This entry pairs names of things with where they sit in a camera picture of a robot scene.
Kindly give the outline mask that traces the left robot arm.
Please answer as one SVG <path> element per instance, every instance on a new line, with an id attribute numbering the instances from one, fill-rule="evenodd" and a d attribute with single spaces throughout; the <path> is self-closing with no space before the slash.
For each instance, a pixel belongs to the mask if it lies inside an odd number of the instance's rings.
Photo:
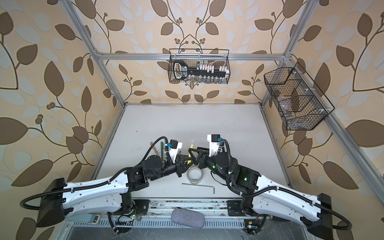
<path id="1" fill-rule="evenodd" d="M 181 177 L 195 162 L 191 156 L 179 155 L 180 143 L 176 140 L 160 137 L 151 146 L 161 140 L 166 141 L 164 160 L 146 153 L 137 165 L 122 168 L 111 177 L 80 183 L 56 179 L 43 193 L 23 199 L 20 206 L 38 211 L 38 228 L 50 227 L 80 214 L 131 210 L 134 208 L 132 192 L 171 174 Z"/>

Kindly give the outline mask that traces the olive green fineliner pen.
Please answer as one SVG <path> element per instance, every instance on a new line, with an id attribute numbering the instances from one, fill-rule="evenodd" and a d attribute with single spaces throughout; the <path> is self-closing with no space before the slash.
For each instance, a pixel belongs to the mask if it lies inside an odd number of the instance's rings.
<path id="1" fill-rule="evenodd" d="M 165 157 L 164 157 L 164 142 L 161 142 L 161 159 L 162 161 L 164 161 Z"/>

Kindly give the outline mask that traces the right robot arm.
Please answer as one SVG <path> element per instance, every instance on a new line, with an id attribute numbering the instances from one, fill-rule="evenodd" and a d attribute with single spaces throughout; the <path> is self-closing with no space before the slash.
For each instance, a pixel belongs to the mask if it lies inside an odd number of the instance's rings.
<path id="1" fill-rule="evenodd" d="M 238 209 L 244 215 L 267 215 L 301 225 L 312 235 L 332 240 L 333 231 L 350 231 L 352 223 L 333 211 L 331 197 L 295 191 L 259 172 L 238 164 L 229 143 L 222 140 L 217 149 L 190 148 L 192 161 L 200 169 L 209 169 L 223 179 L 229 191 L 242 198 Z"/>

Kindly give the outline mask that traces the brown fineliner pen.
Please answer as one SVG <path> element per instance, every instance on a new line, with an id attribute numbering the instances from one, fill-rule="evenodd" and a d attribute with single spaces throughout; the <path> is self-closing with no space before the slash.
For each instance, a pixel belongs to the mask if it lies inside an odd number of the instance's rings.
<path id="1" fill-rule="evenodd" d="M 157 149 L 156 149 L 156 147 L 153 146 L 154 143 L 153 143 L 153 142 L 150 142 L 150 144 L 151 144 L 151 146 L 152 146 L 152 149 L 153 149 L 155 155 L 156 155 L 156 156 L 160 156 L 160 155 L 159 155 L 159 152 L 158 152 Z"/>

